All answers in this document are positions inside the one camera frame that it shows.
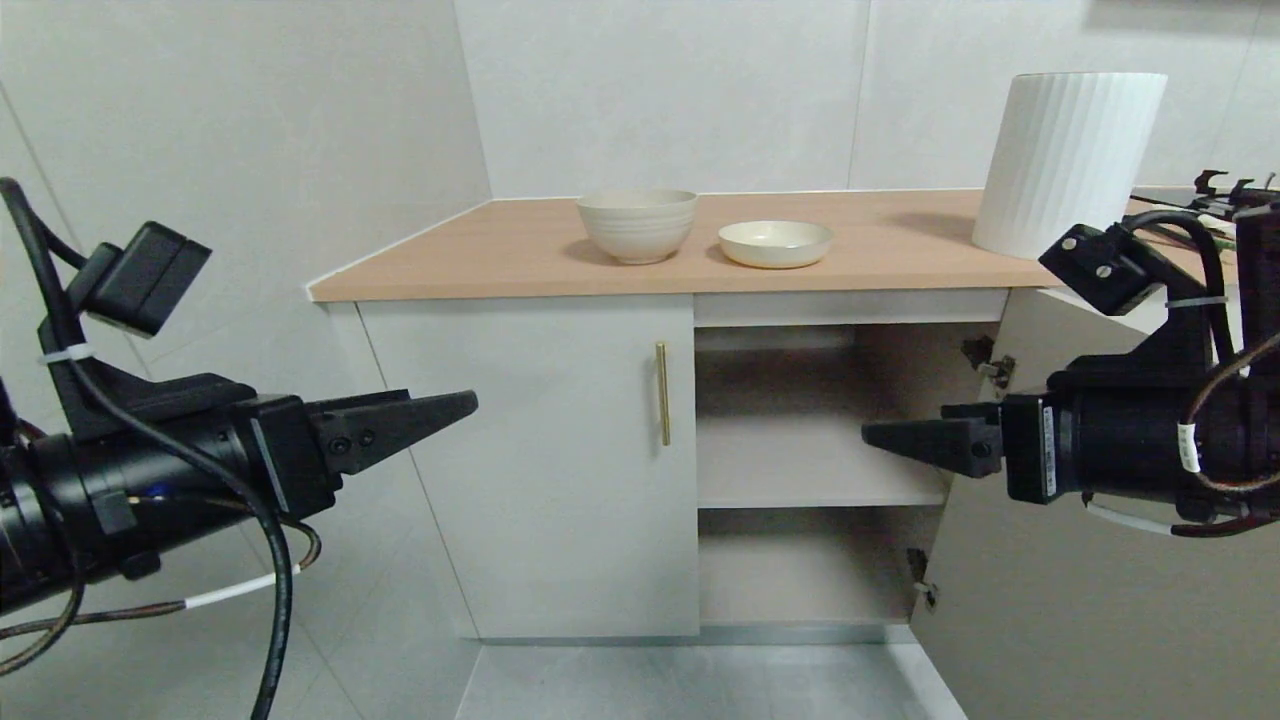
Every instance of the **door hinge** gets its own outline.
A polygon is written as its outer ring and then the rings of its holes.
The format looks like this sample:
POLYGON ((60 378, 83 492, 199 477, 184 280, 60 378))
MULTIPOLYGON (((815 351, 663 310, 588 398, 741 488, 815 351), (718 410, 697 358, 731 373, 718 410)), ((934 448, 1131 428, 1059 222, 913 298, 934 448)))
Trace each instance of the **door hinge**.
POLYGON ((929 612, 938 609, 938 585, 924 580, 924 571, 929 568, 929 557, 918 547, 906 548, 906 564, 911 569, 911 587, 924 596, 924 607, 929 612))
POLYGON ((997 391, 1009 389, 1009 383, 1014 377, 1014 368, 1018 366, 1018 361, 1005 355, 1000 360, 992 360, 996 351, 996 341, 991 340, 991 336, 982 336, 974 340, 966 340, 960 343, 960 352, 969 360, 974 370, 986 378, 991 379, 991 387, 997 391))

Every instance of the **beige bowl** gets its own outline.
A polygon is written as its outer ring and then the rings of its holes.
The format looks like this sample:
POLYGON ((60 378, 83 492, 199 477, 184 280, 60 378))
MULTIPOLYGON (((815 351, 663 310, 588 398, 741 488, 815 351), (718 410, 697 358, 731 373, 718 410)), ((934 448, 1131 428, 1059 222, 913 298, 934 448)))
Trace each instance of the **beige bowl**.
POLYGON ((698 196, 684 190, 616 190, 585 195, 577 213, 586 234, 618 263, 669 258, 694 227, 698 196))
POLYGON ((721 250, 735 263, 786 269, 813 265, 831 250, 829 228, 794 220, 755 220, 724 225, 721 250))

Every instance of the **gold door handle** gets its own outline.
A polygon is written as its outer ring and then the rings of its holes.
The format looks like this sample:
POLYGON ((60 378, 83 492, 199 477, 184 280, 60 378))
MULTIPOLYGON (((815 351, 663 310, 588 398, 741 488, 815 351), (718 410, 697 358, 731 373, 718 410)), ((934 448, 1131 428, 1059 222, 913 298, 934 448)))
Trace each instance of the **gold door handle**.
POLYGON ((658 354, 658 413, 662 415, 662 445, 671 445, 671 397, 667 395, 667 343, 655 346, 658 354))

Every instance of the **shallow dish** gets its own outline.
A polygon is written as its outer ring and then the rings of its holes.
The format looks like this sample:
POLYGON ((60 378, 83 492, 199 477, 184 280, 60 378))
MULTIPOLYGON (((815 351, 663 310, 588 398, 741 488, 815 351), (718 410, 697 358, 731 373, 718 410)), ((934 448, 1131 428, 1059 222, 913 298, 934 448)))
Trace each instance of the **shallow dish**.
POLYGON ((787 269, 813 265, 831 250, 831 228, 795 220, 753 220, 724 225, 721 251, 742 265, 787 269))

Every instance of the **white label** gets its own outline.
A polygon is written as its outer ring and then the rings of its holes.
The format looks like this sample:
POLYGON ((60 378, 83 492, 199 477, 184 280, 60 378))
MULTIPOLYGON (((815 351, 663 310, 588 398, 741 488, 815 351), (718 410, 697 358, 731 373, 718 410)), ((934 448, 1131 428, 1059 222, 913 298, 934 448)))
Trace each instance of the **white label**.
POLYGON ((1057 495, 1057 438, 1053 436, 1053 409, 1048 405, 1044 413, 1044 495, 1057 495))
POLYGON ((1196 448, 1196 423, 1178 424, 1178 455, 1183 459, 1183 469, 1199 473, 1199 450, 1196 448))

